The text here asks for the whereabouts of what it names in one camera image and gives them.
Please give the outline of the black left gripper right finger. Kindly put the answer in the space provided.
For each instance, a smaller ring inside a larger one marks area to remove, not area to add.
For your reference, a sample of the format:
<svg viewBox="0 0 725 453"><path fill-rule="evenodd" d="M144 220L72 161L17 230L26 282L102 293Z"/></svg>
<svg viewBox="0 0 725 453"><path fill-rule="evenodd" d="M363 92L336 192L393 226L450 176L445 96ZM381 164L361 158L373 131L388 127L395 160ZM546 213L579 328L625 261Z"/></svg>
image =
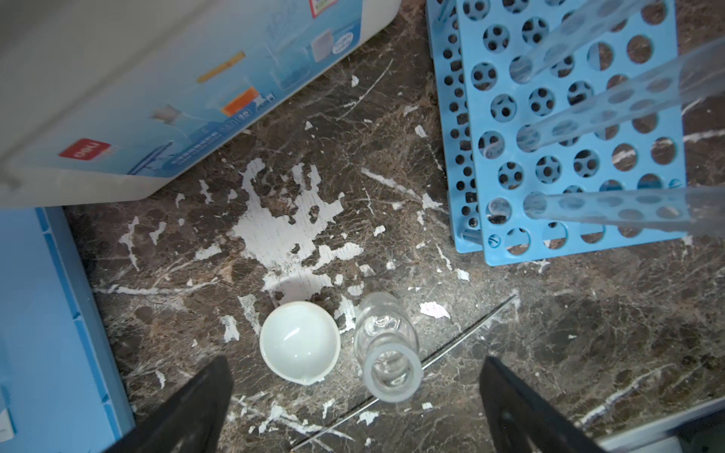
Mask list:
<svg viewBox="0 0 725 453"><path fill-rule="evenodd" d="M493 356L483 363L480 394L498 452L602 451Z"/></svg>

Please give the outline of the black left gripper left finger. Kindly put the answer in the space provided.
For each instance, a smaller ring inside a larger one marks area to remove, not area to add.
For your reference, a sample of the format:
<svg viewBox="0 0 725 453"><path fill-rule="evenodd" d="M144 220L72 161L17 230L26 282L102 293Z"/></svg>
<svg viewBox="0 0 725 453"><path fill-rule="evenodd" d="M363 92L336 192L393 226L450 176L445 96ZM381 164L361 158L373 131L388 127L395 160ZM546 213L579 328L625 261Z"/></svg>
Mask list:
<svg viewBox="0 0 725 453"><path fill-rule="evenodd" d="M226 421L233 378L214 358L109 452L215 452Z"/></svg>

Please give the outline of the clear glass beaker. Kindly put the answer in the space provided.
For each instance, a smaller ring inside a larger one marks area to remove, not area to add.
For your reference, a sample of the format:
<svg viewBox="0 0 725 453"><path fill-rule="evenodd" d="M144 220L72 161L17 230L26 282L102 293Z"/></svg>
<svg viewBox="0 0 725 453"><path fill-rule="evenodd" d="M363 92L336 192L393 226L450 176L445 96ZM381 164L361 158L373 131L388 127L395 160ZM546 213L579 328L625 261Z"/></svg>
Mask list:
<svg viewBox="0 0 725 453"><path fill-rule="evenodd" d="M358 307L354 352L368 391L386 403L410 399L423 379L417 333L392 294L368 294Z"/></svg>

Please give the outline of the blue-capped test tube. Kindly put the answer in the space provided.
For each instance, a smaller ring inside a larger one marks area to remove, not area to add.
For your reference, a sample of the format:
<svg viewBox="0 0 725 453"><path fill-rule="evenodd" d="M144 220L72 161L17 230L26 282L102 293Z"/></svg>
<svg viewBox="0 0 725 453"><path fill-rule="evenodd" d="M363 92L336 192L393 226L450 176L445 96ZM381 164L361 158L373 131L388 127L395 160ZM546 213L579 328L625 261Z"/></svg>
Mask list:
<svg viewBox="0 0 725 453"><path fill-rule="evenodd" d="M512 62L511 78L518 84L528 83L648 4L645 0L587 1L534 49Z"/></svg>
<svg viewBox="0 0 725 453"><path fill-rule="evenodd" d="M722 187L532 194L524 211L537 220L724 236Z"/></svg>
<svg viewBox="0 0 725 453"><path fill-rule="evenodd" d="M724 39L719 38L517 133L525 152L724 91Z"/></svg>

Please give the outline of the thin glass stirring rod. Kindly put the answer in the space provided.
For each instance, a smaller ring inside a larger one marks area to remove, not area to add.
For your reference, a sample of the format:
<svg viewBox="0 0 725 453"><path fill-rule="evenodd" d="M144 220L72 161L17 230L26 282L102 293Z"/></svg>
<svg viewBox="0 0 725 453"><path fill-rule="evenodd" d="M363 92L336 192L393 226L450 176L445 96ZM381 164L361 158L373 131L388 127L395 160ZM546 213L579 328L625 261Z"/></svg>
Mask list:
<svg viewBox="0 0 725 453"><path fill-rule="evenodd" d="M511 309L511 307L515 305L515 302L521 302L519 294L511 294L511 296L496 305L492 311L483 315L483 317L477 320L474 324L466 328L452 340L445 343L445 345L436 349L434 353L430 354L423 360L420 360L419 356L417 356L417 354L415 354L409 347L404 347L402 344L388 343L375 348L371 351L372 357L369 360L366 360L364 366L362 367L362 377L364 379L373 379L372 383L377 384L377 381L373 378L373 373L376 371L376 362L379 360L379 357L383 356L385 353L395 351L401 361L406 360L407 366L403 375L405 379L402 381L402 385L398 386L398 388L393 388L394 392L392 394L392 404L398 404L405 401L416 392L418 386L422 382L426 370L436 364L436 362L441 361L447 354L451 353L459 345L462 345L464 341L468 340L480 331L487 323L504 313L504 311ZM322 444L320 439L323 436L332 434L336 428L345 425L345 423L349 422L349 420L357 417L358 415L366 413L380 402L383 402L383 400L379 396L370 396L370 398L364 400L364 402L360 403L353 410L350 410L341 417L338 417L334 422L332 422L332 424L326 426L325 428L321 428L321 430L315 432L304 440L291 445L289 452L300 452L300 450L303 449L303 447L307 447L307 445Z"/></svg>

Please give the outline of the blue plastic box lid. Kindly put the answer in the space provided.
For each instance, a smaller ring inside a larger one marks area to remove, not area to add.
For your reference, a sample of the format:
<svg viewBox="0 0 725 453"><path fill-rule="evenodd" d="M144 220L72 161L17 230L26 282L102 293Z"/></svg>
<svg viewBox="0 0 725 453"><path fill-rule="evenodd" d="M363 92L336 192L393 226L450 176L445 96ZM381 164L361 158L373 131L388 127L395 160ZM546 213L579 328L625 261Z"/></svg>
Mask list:
<svg viewBox="0 0 725 453"><path fill-rule="evenodd" d="M2 451L103 452L134 425L63 210L2 211Z"/></svg>

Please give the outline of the white evaporating dish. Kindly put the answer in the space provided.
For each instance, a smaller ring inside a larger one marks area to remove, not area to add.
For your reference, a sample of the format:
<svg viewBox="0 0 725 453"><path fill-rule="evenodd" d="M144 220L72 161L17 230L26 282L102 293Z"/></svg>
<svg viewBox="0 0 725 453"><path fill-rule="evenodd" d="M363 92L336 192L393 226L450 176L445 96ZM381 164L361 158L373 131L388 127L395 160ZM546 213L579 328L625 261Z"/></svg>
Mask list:
<svg viewBox="0 0 725 453"><path fill-rule="evenodd" d="M303 386L322 381L341 350L338 326L323 308L307 301L274 309L260 332L260 351L279 377Z"/></svg>

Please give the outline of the blue test tube rack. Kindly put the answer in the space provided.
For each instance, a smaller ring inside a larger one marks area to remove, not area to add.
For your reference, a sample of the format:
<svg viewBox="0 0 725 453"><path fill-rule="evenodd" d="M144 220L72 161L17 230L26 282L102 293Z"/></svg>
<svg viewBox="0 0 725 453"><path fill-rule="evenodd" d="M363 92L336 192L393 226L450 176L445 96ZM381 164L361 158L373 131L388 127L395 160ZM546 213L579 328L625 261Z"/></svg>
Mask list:
<svg viewBox="0 0 725 453"><path fill-rule="evenodd" d="M655 1L536 76L509 69L577 11L576 1L430 1L451 237L492 266L666 241L657 230L535 220L527 196L675 188L685 180L677 108L527 153L523 126L601 94L677 54L675 5Z"/></svg>

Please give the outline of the white plastic storage box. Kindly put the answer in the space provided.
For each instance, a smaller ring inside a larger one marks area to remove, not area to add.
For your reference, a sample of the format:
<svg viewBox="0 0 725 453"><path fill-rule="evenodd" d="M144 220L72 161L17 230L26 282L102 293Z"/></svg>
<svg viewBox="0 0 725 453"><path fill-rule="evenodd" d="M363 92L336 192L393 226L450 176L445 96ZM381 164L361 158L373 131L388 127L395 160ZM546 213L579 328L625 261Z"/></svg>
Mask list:
<svg viewBox="0 0 725 453"><path fill-rule="evenodd" d="M5 1L1 205L150 196L399 11L396 1Z"/></svg>

